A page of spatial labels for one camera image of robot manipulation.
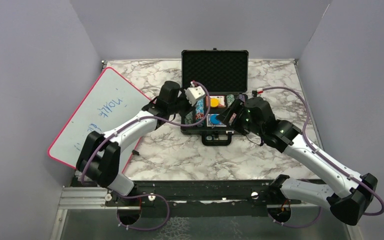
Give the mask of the blue round button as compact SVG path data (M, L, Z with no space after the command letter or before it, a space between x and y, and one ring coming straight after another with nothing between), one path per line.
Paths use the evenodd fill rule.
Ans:
M216 126L216 125L219 125L221 122L217 119L217 114L212 114L210 117L209 117L209 122Z

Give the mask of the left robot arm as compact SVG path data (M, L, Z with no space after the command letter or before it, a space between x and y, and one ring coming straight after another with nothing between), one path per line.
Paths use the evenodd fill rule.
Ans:
M119 172L122 153L144 135L169 123L170 116L186 116L206 96L206 89L199 82L192 81L190 87L183 88L174 81L166 81L159 94L133 118L104 133L93 131L87 135L76 163L76 169L81 172L80 181L88 177L99 186L117 192L124 205L135 203L134 182Z

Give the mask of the yellow round dealer button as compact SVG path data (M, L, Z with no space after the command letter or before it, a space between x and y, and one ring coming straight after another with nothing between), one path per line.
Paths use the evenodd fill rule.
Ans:
M220 101L218 98L210 98L209 105L211 108L217 108L220 104Z

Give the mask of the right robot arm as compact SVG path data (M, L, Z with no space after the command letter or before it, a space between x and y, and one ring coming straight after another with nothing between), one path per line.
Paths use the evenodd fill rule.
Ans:
M378 180L370 173L361 175L305 138L297 126L276 119L270 104L257 96L236 99L217 120L246 136L253 133L261 143L306 166L323 180L315 184L279 175L268 187L268 198L280 204L300 200L326 209L342 223L355 226L374 198Z

